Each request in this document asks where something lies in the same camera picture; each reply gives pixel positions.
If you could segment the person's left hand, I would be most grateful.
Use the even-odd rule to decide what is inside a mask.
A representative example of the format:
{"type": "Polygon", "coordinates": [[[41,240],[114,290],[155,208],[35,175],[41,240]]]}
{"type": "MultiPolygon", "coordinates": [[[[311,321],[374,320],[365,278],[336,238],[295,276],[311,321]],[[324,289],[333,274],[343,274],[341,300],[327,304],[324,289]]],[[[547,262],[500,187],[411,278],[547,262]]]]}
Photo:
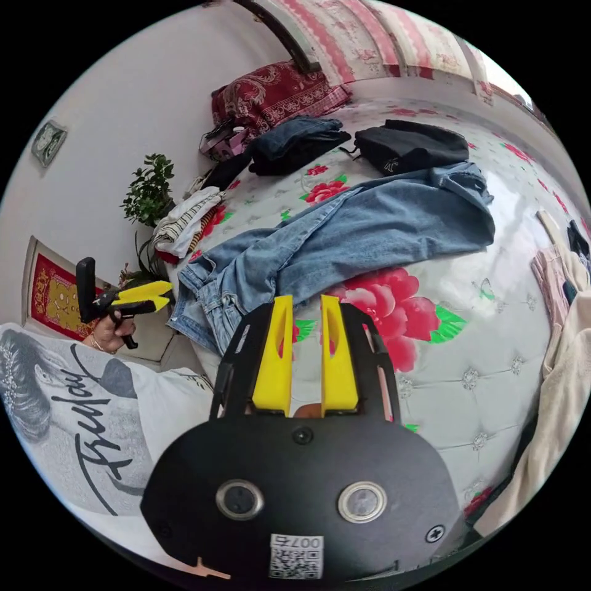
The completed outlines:
{"type": "Polygon", "coordinates": [[[94,330],[83,340],[83,344],[95,350],[114,355],[125,347],[124,338],[132,337],[135,332],[135,321],[133,318],[121,320],[121,315],[115,314],[117,321],[110,316],[100,319],[94,330]]]}

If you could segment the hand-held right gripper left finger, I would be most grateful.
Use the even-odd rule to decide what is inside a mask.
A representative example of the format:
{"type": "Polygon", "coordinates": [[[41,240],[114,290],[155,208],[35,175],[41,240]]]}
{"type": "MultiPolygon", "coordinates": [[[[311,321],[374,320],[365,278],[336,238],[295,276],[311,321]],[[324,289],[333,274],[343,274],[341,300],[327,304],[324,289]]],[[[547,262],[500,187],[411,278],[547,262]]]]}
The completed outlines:
{"type": "Polygon", "coordinates": [[[278,413],[284,417],[291,409],[292,306],[290,295],[274,300],[252,395],[252,404],[257,411],[278,413]]]}

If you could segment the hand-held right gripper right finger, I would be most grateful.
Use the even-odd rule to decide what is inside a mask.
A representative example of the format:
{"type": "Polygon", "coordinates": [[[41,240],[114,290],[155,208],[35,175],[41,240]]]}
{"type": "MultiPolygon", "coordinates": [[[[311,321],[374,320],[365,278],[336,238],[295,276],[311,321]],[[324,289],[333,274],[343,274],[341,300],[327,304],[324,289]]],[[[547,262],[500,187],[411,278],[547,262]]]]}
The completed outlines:
{"type": "Polygon", "coordinates": [[[337,297],[321,296],[321,336],[321,415],[354,413],[358,406],[358,392],[337,297]]]}

